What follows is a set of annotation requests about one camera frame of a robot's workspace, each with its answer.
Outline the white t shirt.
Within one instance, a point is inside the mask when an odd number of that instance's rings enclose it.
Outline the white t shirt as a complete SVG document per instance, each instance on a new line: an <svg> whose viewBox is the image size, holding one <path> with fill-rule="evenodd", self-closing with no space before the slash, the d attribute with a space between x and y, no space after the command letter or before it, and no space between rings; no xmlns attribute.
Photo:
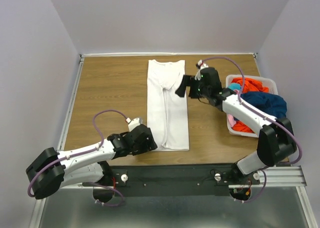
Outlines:
<svg viewBox="0 0 320 228"><path fill-rule="evenodd" d="M185 61L148 61L147 126L151 129L157 151L189 151L187 98L176 94Z"/></svg>

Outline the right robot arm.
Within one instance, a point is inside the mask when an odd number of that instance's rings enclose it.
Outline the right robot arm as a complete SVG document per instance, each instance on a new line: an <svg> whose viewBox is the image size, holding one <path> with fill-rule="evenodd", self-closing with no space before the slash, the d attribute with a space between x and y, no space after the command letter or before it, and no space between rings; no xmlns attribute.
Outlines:
<svg viewBox="0 0 320 228"><path fill-rule="evenodd" d="M239 92L223 88L215 68L204 67L196 75L183 75L176 95L183 98L187 87L190 98L207 99L211 106L237 118L258 136L256 151L235 162L227 172L234 183L243 183L251 173L273 167L297 151L290 120L264 113L242 99Z"/></svg>

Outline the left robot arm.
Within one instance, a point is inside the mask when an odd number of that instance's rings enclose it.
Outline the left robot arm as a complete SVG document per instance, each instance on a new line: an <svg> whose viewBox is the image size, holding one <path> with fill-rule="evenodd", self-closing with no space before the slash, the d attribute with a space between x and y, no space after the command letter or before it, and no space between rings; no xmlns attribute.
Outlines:
<svg viewBox="0 0 320 228"><path fill-rule="evenodd" d="M37 200L47 198L63 187L67 177L73 178L72 173L75 171L95 163L144 154L156 148L152 131L144 124L74 150L46 148L26 168L29 180L27 195Z"/></svg>

